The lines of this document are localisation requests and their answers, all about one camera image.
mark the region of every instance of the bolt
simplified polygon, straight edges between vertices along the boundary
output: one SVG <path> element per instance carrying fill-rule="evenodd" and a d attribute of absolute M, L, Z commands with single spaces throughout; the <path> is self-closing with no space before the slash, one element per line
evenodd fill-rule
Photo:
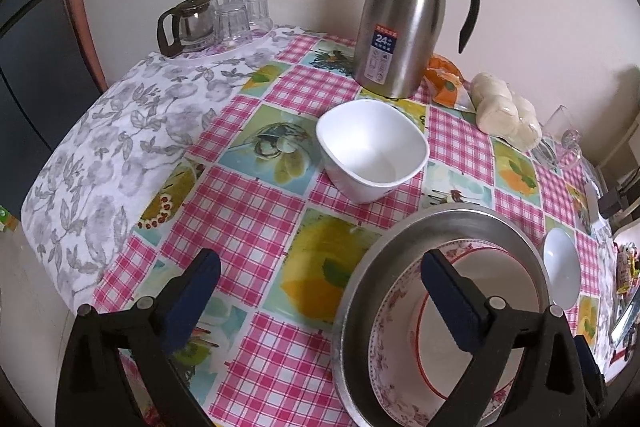
<path fill-rule="evenodd" d="M 507 303 L 502 297 L 493 296 L 489 299 L 489 306 L 494 310 L 503 310 L 507 306 Z"/>
<path fill-rule="evenodd" d="M 148 310 L 153 305 L 154 298 L 149 297 L 148 295 L 146 297 L 141 297 L 140 299 L 138 299 L 138 302 L 136 302 L 136 307 L 140 310 Z"/>
<path fill-rule="evenodd" d="M 549 306 L 549 313 L 554 317 L 560 318 L 564 315 L 564 310 L 557 304 L 551 304 L 551 306 Z"/>
<path fill-rule="evenodd" d="M 80 304 L 78 306 L 78 315 L 81 317 L 86 317 L 89 313 L 93 311 L 94 307 L 91 304 Z"/>

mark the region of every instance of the small white bowl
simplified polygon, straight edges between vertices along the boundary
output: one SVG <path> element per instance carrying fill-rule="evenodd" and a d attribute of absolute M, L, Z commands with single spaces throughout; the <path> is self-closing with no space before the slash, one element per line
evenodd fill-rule
<path fill-rule="evenodd" d="M 324 169 L 354 203 L 379 200 L 414 177 L 429 158 L 424 134 L 379 100 L 353 100 L 318 120 Z"/>
<path fill-rule="evenodd" d="M 551 300 L 570 310 L 580 295 L 580 259 L 571 237 L 562 229 L 551 229 L 538 247 L 549 275 Z"/>

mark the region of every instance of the product label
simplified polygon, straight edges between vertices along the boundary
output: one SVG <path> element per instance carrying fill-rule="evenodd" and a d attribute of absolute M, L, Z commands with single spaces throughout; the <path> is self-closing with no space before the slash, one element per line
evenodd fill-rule
<path fill-rule="evenodd" d="M 381 85 L 385 83 L 397 40 L 397 32 L 376 24 L 373 38 L 371 39 L 369 56 L 367 57 L 367 67 L 364 71 L 364 76 L 371 82 Z"/>

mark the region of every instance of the floor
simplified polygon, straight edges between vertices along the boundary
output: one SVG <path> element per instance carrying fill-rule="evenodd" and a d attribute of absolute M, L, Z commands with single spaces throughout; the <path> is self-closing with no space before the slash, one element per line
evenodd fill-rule
<path fill-rule="evenodd" d="M 22 229 L 0 233 L 0 365 L 42 427 L 54 427 L 58 372 L 74 316 Z"/>

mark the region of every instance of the gray floral pattern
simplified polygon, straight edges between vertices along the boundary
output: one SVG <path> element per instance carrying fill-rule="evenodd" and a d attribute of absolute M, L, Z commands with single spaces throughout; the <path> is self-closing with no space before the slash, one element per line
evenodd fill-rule
<path fill-rule="evenodd" d="M 254 71 L 303 31 L 282 26 L 263 47 L 207 66 L 152 53 L 111 86 L 51 155 L 22 205 L 26 237 L 75 310 L 126 244 L 184 150 Z"/>

